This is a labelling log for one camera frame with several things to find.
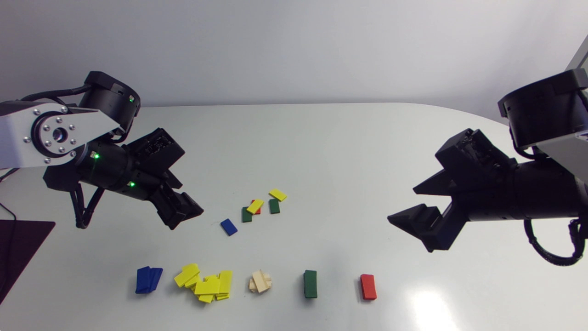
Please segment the black cable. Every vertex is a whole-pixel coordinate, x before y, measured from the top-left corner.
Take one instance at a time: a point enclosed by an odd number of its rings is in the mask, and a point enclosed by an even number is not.
[[[66,105],[65,102],[63,100],[61,100],[60,98],[58,98],[58,97],[49,97],[47,99],[53,100],[53,101],[57,102],[60,105],[64,105],[64,106]]]
[[[75,213],[75,226],[77,228],[85,229],[88,227],[92,220],[94,209],[96,209],[98,202],[100,202],[103,193],[104,188],[98,187],[90,199],[88,206],[84,207],[82,186],[78,184],[78,187],[74,191],[69,192],[72,200],[73,212]]]
[[[17,172],[20,168],[12,168],[10,170],[8,170],[7,173],[5,173],[4,175],[0,176],[0,183],[5,180],[6,178],[8,178],[8,176],[10,176],[11,174]]]
[[[35,100],[44,99],[44,98],[51,99],[54,97],[65,97],[67,95],[76,95],[76,94],[84,93],[87,90],[90,90],[91,87],[92,87],[91,85],[86,84],[86,85],[76,87],[76,88],[71,88],[68,90],[54,90],[54,91],[39,92],[39,93],[29,94],[26,97],[22,98],[21,101],[35,101]]]
[[[129,129],[125,133],[123,133],[120,138],[111,139],[110,142],[113,144],[118,144],[118,143],[122,143],[123,141],[125,141],[127,136],[129,135],[129,132],[131,131],[131,128],[133,127],[133,122],[134,121],[131,121],[131,124],[129,125]]]
[[[551,264],[555,264],[557,266],[571,266],[578,262],[582,258],[582,254],[584,253],[584,246],[586,244],[585,238],[580,235],[581,229],[580,226],[584,226],[587,224],[584,220],[575,219],[570,222],[568,228],[570,229],[570,238],[572,239],[572,244],[574,245],[574,253],[570,257],[563,257],[558,256],[553,253],[548,252],[544,249],[539,242],[537,242],[537,238],[533,233],[533,226],[531,225],[531,219],[526,219],[523,221],[524,224],[524,232],[527,234],[527,238],[529,239],[529,243],[533,246],[533,248],[544,258],[547,262]]]
[[[14,218],[13,223],[12,223],[12,230],[10,232],[10,237],[8,239],[8,248],[6,250],[6,260],[4,262],[4,276],[2,279],[2,284],[0,285],[0,292],[1,292],[4,289],[4,286],[6,285],[6,280],[8,280],[8,266],[10,264],[10,253],[12,250],[12,242],[14,240],[14,233],[16,232],[17,217],[16,217],[16,214],[12,212],[12,210],[6,208],[6,206],[3,205],[2,203],[0,203],[0,207],[2,207],[4,210],[9,212],[12,215],[12,217]]]

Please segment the table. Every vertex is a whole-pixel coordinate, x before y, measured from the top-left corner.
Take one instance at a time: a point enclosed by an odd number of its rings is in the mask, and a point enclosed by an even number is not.
[[[508,128],[476,115],[419,104],[309,104],[143,108],[129,142],[163,127],[186,150],[172,171],[204,209],[170,231],[148,202],[106,192],[86,230],[69,195],[45,188],[42,168],[0,185],[20,219],[57,225],[0,306],[0,330],[583,330],[588,262],[556,267],[528,244],[522,221],[468,223],[449,251],[428,253],[387,215],[447,197],[412,187],[441,169],[434,153],[480,128],[514,156]],[[251,199],[278,188],[240,222]],[[90,187],[85,186],[86,196]],[[219,223],[233,220],[228,237]],[[537,221],[554,253],[572,252],[567,220]],[[233,270],[231,298],[204,305],[173,277]],[[134,293],[136,270],[162,267],[158,289]],[[247,289],[255,270],[273,287]],[[302,274],[318,271],[318,298]],[[378,299],[358,279],[375,275]]]

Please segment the wooden block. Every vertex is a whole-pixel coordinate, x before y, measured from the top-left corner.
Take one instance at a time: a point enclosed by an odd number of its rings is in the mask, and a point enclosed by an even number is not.
[[[206,303],[211,303],[212,300],[214,300],[215,295],[214,294],[203,294],[198,296],[198,300],[202,301],[202,302],[206,302]]]
[[[269,199],[268,205],[270,214],[280,213],[280,201],[278,201],[278,199]]]
[[[261,214],[261,208],[260,208],[260,209],[258,209],[258,210],[255,212],[255,214],[254,214],[254,215],[259,215],[259,214]]]
[[[263,205],[263,200],[255,199],[247,208],[249,214],[255,214]]]
[[[257,293],[257,287],[255,287],[255,282],[253,281],[253,278],[249,279],[249,290],[253,293]]]
[[[261,270],[254,272],[252,277],[253,281],[255,282],[255,287],[259,293],[263,293],[269,290],[268,284],[265,282],[265,279],[263,278],[263,272]]]
[[[376,300],[376,283],[374,282],[372,274],[361,275],[362,294],[364,300]]]
[[[269,276],[269,273],[263,273],[263,279],[265,279],[265,283],[268,287],[272,287],[272,278]]]
[[[180,272],[179,275],[175,276],[173,280],[176,281],[178,287],[182,287],[186,284],[188,280],[196,276],[199,272],[200,269],[198,269],[198,265],[196,263],[187,264],[182,267],[182,272]]]
[[[241,209],[241,219],[243,220],[243,223],[251,222],[253,220],[253,216],[249,214],[247,207]]]
[[[233,272],[230,270],[221,271],[219,274],[219,293],[222,294],[229,294],[230,292],[230,283],[233,279]]]
[[[307,299],[316,299],[318,297],[316,270],[306,270],[304,272],[304,297]]]
[[[286,194],[283,194],[280,190],[278,190],[277,188],[274,188],[273,190],[271,190],[269,192],[269,195],[280,200],[284,201],[285,198],[287,198],[288,196]]]
[[[263,273],[263,279],[265,279],[265,283],[268,286],[268,289],[270,289],[272,287],[272,278],[270,277],[270,275],[267,273]],[[257,293],[257,287],[255,286],[253,278],[249,279],[249,290],[253,293]]]
[[[194,294],[219,294],[220,286],[221,282],[216,277],[216,275],[207,276],[204,282],[196,283],[196,287],[194,288]]]
[[[197,273],[197,274],[196,274],[196,276],[194,276],[194,277],[190,278],[190,279],[189,279],[189,280],[188,280],[188,281],[187,281],[187,282],[184,284],[184,286],[185,286],[185,287],[188,287],[188,288],[190,288],[190,287],[192,287],[192,286],[196,285],[196,283],[197,283],[197,282],[201,282],[201,281],[202,281],[202,279],[200,279],[200,273]]]

